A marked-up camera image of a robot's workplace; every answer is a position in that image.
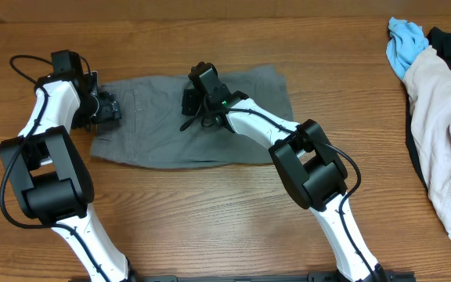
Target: pile of clothes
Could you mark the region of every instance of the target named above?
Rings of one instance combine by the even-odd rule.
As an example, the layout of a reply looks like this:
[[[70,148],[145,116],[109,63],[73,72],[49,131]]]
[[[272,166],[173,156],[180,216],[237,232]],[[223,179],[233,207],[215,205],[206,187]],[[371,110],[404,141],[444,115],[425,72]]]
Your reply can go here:
[[[408,92],[406,145],[451,240],[451,33],[389,20],[386,54]]]

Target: white cloth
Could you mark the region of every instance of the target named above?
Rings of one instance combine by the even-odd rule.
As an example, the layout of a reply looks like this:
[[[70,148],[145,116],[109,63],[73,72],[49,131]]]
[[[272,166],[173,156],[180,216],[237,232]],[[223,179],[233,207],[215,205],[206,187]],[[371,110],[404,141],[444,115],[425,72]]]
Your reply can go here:
[[[429,198],[451,240],[451,71],[429,46],[403,78]]]

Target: robotic arm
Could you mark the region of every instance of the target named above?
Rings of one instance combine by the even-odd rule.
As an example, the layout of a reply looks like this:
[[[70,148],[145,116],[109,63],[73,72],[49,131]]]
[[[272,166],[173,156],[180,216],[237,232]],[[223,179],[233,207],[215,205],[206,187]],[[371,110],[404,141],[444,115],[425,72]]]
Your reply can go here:
[[[77,53],[54,52],[52,65],[53,73],[39,78],[34,88],[37,102],[26,127],[18,137],[0,145],[0,156],[5,168],[10,168],[9,180],[22,212],[30,219],[39,219],[44,227],[51,227],[70,245],[87,269],[90,281],[209,281],[208,278],[137,277],[127,258],[114,247],[95,213],[92,179],[69,131],[71,128],[88,129],[92,124],[121,118],[119,104],[111,94],[98,92],[97,73],[88,70],[84,74]],[[199,116],[199,108],[186,103],[198,97],[199,101],[205,101],[209,109],[206,115],[213,117],[217,125],[249,136],[267,148],[285,189],[299,206],[311,209],[337,260],[336,272],[310,273],[308,277],[248,277],[248,280],[416,281],[413,274],[384,271],[367,249],[345,201],[347,172],[335,151],[328,147],[330,141],[317,123],[308,120],[300,125],[285,121],[263,110],[246,94],[231,94],[210,63],[194,67],[189,79],[194,89],[184,94],[182,113],[194,115],[194,119]],[[44,105],[44,114],[33,131]],[[299,157],[313,150],[316,156],[302,164]],[[54,172],[37,176],[30,173],[51,163]],[[344,221],[338,212],[342,202],[343,219],[355,246],[345,236]],[[238,279],[214,278],[213,281],[234,282]]]

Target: gray cloth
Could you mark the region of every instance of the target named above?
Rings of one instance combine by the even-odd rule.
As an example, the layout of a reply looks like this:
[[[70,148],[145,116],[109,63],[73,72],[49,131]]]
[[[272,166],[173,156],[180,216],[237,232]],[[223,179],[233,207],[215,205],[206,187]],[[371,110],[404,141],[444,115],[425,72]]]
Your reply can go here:
[[[248,94],[262,108],[293,121],[287,84],[274,66],[248,72],[220,74],[231,92]],[[121,120],[97,126],[91,155],[147,168],[199,168],[231,163],[264,164],[271,157],[252,139],[225,128],[203,128],[182,115],[182,94],[189,85],[186,75],[153,76],[116,81],[102,86],[120,103]]]

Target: blue cloth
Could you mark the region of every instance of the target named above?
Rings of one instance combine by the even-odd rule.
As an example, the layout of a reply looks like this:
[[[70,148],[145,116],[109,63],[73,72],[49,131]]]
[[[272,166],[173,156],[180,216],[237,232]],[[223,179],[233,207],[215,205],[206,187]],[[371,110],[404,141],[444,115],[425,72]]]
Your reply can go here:
[[[386,48],[386,55],[393,71],[399,79],[403,79],[406,71],[420,52],[429,46],[429,41],[422,32],[422,27],[406,20],[389,20],[391,41]]]

